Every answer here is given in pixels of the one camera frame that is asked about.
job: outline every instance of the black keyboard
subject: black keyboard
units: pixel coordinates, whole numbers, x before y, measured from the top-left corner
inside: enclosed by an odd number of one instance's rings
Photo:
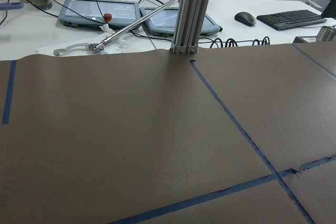
[[[274,28],[275,30],[285,30],[300,26],[308,26],[326,22],[325,18],[309,10],[292,10],[284,13],[274,13],[257,16],[257,20]]]

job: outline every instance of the gray device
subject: gray device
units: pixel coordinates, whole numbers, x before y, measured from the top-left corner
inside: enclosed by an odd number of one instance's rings
[[[141,7],[142,16],[155,10],[155,7]],[[175,32],[178,8],[167,8],[155,14],[153,17],[145,21],[149,32],[154,36],[169,37]],[[209,36],[220,31],[220,26],[216,24],[207,14],[205,15],[202,25],[201,35]]]
[[[108,22],[108,24],[109,27],[114,29],[126,27],[141,18],[137,2],[98,0],[98,4],[103,15],[106,13],[112,15],[112,21]],[[99,12],[96,0],[65,0],[64,6],[90,19],[85,19],[63,7],[58,19],[65,26],[99,28],[99,26],[106,23]]]
[[[15,10],[21,9],[23,7],[23,3],[15,2],[15,3],[0,3],[0,10]]]

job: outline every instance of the white desk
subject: white desk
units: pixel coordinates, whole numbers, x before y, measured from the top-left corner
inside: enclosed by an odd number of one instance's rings
[[[296,36],[316,36],[321,28],[294,28],[284,31],[276,31],[257,20],[254,27],[248,27],[234,20],[234,16],[239,12],[251,13],[254,17],[258,15],[286,12],[290,10],[308,9],[321,14],[316,9],[300,1],[277,1],[277,0],[209,0],[207,13],[210,17],[223,27],[223,31],[209,38],[219,37],[223,42],[232,38],[235,41],[262,40],[265,36],[270,38],[274,44],[290,44]],[[336,20],[328,18],[326,23],[312,25],[331,26],[336,24]],[[239,43],[239,46],[250,46],[251,42]],[[154,40],[157,49],[169,49],[170,43]],[[201,47],[209,48],[210,44],[200,44]]]
[[[155,6],[156,2],[142,1],[140,6]],[[271,1],[271,0],[209,0],[207,13],[210,17],[223,27],[223,31],[210,36],[211,39],[217,37],[226,41],[233,38],[240,40],[262,40],[265,36],[270,38],[271,44],[292,43],[296,36],[315,36],[320,28],[295,28],[285,31],[276,31],[267,25],[257,21],[255,27],[247,27],[234,20],[238,12],[246,11],[254,15],[270,14],[294,9],[315,9],[299,1]],[[54,3],[49,12],[58,15],[61,6]],[[336,20],[328,19],[321,25],[334,25]],[[139,33],[145,34],[142,28]],[[19,59],[26,55],[36,53],[37,48],[62,44],[69,41],[81,40],[101,34],[100,30],[90,28],[70,28],[63,26],[56,18],[44,14],[30,4],[25,4],[23,9],[10,10],[8,17],[0,27],[0,47],[2,53],[0,60]],[[140,39],[132,34],[122,36],[128,40],[130,45],[124,52],[139,52],[153,49],[169,49],[170,42],[160,40]],[[240,46],[249,46],[250,42],[240,43]],[[208,48],[210,44],[200,44],[201,47]]]
[[[52,8],[47,12],[58,15],[61,8],[60,5],[53,2]],[[4,15],[5,12],[0,12],[1,20]],[[145,35],[142,27],[136,32]],[[37,10],[31,4],[25,4],[22,9],[9,10],[7,19],[0,27],[0,60],[19,59],[36,54],[37,48],[91,38],[102,33],[103,31],[98,29],[65,27],[55,17]],[[125,34],[122,39],[130,42],[124,52],[154,49],[148,39],[139,39],[132,34]]]

